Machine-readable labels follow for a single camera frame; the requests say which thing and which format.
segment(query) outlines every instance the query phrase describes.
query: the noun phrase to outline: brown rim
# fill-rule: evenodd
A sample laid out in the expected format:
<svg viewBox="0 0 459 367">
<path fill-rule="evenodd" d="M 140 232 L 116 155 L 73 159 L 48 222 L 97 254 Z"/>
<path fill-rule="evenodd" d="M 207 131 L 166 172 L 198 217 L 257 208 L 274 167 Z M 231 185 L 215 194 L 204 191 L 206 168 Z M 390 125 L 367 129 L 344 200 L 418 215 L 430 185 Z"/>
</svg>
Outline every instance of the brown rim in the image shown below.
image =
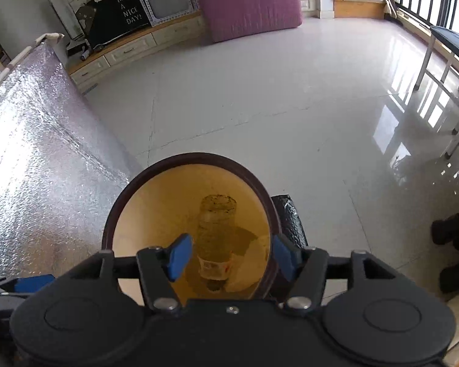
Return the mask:
<svg viewBox="0 0 459 367">
<path fill-rule="evenodd" d="M 138 174 L 121 192 L 118 199 L 115 201 L 112 209 L 110 210 L 109 216 L 107 217 L 107 222 L 104 228 L 104 235 L 102 237 L 102 249 L 111 250 L 112 243 L 114 238 L 115 227 L 118 224 L 119 217 L 121 216 L 124 207 L 131 199 L 138 189 L 143 186 L 150 179 L 155 177 L 158 174 L 161 174 L 164 171 L 167 171 L 171 168 L 179 167 L 187 164 L 206 164 L 213 165 L 216 167 L 223 168 L 227 171 L 232 172 L 237 175 L 240 179 L 245 181 L 245 183 L 250 186 L 260 202 L 262 203 L 265 214 L 267 215 L 267 220 L 269 222 L 270 229 L 270 250 L 272 250 L 273 234 L 280 233 L 280 222 L 277 212 L 274 207 L 274 203 L 270 198 L 269 194 L 265 190 L 264 186 L 260 181 L 253 175 L 249 170 L 247 170 L 242 165 L 237 162 L 219 156 L 217 154 L 211 153 L 184 153 L 178 154 L 165 160 L 159 161 L 156 164 L 148 167 L 146 170 Z M 267 268 L 263 274 L 263 277 L 258 283 L 258 286 L 253 293 L 254 298 L 263 298 L 267 295 L 272 283 L 274 282 L 275 275 L 278 271 L 278 265 L 272 258 L 269 256 L 269 262 Z"/>
</svg>

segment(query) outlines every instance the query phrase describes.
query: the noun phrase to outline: bottle label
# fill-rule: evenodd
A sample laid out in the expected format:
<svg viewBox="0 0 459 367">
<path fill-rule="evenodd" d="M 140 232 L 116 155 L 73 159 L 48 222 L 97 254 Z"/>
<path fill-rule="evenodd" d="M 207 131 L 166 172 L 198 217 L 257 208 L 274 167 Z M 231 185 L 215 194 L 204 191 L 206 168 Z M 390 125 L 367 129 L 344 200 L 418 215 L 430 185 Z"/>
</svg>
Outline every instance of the bottle label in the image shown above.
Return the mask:
<svg viewBox="0 0 459 367">
<path fill-rule="evenodd" d="M 231 260 L 227 262 L 211 262 L 199 258 L 199 263 L 201 265 L 199 274 L 204 279 L 226 280 L 230 276 Z"/>
</svg>

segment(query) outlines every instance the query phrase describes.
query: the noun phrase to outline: wooden countertop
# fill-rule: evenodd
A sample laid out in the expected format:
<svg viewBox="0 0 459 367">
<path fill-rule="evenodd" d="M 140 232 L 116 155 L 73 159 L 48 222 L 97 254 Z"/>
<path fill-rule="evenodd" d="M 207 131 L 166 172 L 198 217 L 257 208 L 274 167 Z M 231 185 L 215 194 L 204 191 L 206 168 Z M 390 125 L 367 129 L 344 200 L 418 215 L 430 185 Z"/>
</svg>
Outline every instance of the wooden countertop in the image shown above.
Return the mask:
<svg viewBox="0 0 459 367">
<path fill-rule="evenodd" d="M 121 37 L 120 39 L 117 39 L 116 41 L 108 44 L 102 51 L 100 52 L 94 52 L 91 54 L 85 61 L 80 61 L 78 57 L 76 59 L 73 59 L 72 61 L 69 61 L 66 66 L 66 71 L 68 74 L 72 74 L 76 72 L 77 70 L 81 69 L 85 65 L 88 65 L 90 62 L 93 62 L 97 58 L 105 55 L 106 53 L 115 50 L 116 48 L 119 48 L 120 46 L 129 43 L 130 41 L 134 41 L 140 37 L 143 37 L 144 35 L 153 33 L 155 30 L 163 29 L 164 27 L 173 25 L 175 23 L 180 23 L 184 22 L 187 19 L 192 19 L 196 18 L 199 15 L 201 15 L 200 11 L 196 11 L 194 13 L 190 13 L 189 15 L 184 15 L 183 17 L 173 19 L 169 22 L 162 23 L 161 25 L 155 26 L 155 27 L 148 27 L 144 29 L 140 29 L 138 31 L 135 31 L 134 33 L 131 33 L 129 35 L 125 35 L 124 37 Z"/>
</svg>

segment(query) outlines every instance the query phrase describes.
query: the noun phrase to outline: screw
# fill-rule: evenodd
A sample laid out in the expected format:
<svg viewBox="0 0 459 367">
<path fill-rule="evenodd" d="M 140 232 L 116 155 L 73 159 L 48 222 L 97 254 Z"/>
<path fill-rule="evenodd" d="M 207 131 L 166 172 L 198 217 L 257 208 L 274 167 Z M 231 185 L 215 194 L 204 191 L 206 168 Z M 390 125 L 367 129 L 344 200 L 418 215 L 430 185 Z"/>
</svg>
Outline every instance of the screw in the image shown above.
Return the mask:
<svg viewBox="0 0 459 367">
<path fill-rule="evenodd" d="M 287 306 L 292 309 L 309 309 L 311 307 L 311 299 L 305 296 L 293 296 L 287 300 Z"/>
<path fill-rule="evenodd" d="M 179 303 L 173 298 L 157 298 L 153 302 L 153 306 L 159 310 L 174 310 L 179 306 Z"/>
<path fill-rule="evenodd" d="M 233 315 L 237 315 L 240 313 L 240 310 L 236 306 L 228 306 L 226 308 L 226 313 L 232 313 Z"/>
</svg>

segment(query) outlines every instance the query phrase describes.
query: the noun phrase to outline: wooden stair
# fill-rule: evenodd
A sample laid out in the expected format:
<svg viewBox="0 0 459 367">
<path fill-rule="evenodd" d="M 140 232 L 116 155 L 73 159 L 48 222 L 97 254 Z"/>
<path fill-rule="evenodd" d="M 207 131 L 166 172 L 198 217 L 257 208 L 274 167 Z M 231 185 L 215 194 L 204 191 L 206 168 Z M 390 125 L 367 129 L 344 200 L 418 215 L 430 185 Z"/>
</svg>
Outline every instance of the wooden stair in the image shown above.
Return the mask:
<svg viewBox="0 0 459 367">
<path fill-rule="evenodd" d="M 384 0 L 335 0 L 335 18 L 384 18 Z"/>
</svg>

